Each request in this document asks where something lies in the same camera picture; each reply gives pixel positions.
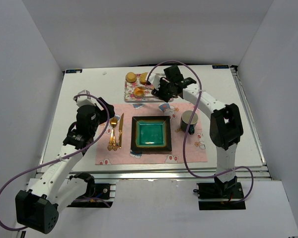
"gold knife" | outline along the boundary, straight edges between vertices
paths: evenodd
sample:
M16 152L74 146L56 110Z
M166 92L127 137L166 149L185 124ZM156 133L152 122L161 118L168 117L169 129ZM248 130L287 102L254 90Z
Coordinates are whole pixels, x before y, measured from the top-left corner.
M120 122L119 122L119 149L121 149L121 140L123 136L123 123L124 123L124 114L121 115Z

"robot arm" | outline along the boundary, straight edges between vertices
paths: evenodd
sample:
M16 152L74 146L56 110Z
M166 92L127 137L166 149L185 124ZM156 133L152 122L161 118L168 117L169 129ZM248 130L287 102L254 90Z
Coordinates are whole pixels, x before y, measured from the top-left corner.
M79 106L76 122L69 127L67 136L57 158L73 154L93 141L97 127L107 121L107 113L92 102L88 96L75 99ZM115 115L114 107L99 98L109 111L110 118ZM16 216L20 224L42 233L49 233L55 226L59 213L79 196L93 194L94 177L80 173L61 188L62 183L75 164L86 151L76 153L68 159L60 159L52 164L42 177L28 191L21 190L15 197Z
M152 94L168 102L170 98L180 96L196 104L200 93L199 86L192 78L185 78L178 66L164 70L166 78L156 74L149 76L148 81L154 86ZM200 109L210 119L210 137L217 149L216 174L232 169L231 172L215 177L220 193L224 194L237 183L235 175L235 152L240 137L243 135L240 113L236 104L225 105L203 91L199 101Z

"gray mug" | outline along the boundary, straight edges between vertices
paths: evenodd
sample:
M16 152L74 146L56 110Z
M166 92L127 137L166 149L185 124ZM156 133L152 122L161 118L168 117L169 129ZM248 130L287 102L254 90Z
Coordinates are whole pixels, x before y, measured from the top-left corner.
M181 130L185 131L187 129L190 117L192 115L193 111L185 111L184 113L182 113L181 116ZM189 134L193 135L194 134L194 128L196 126L196 124L198 123L198 115L196 113L194 113L194 116L192 118L191 124L190 124L190 128L189 128Z

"gold spoon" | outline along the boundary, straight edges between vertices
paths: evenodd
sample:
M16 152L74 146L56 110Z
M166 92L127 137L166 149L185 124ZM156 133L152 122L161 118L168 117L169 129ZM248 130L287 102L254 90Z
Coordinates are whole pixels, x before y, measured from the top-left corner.
M116 139L115 139L115 127L117 125L117 117L113 117L110 120L110 125L113 127L113 129L111 130L111 136L110 136L110 140L109 140L109 145L107 146L108 150L117 150L117 148L115 149L115 147L117 147L116 145Z

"white enclosure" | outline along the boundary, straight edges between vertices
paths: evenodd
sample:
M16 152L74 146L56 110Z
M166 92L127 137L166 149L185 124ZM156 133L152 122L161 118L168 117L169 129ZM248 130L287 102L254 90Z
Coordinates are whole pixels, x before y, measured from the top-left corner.
M61 79L22 1L0 0L0 187L38 164ZM15 223L14 197L28 179L16 180L0 198L0 217L10 226ZM0 227L0 238L9 236Z
M62 70L239 64L272 0L23 0Z
M0 187L39 163L62 70L163 60L239 66L268 168L298 226L298 0L0 0ZM10 226L29 177L0 198ZM0 237L11 235L0 227Z

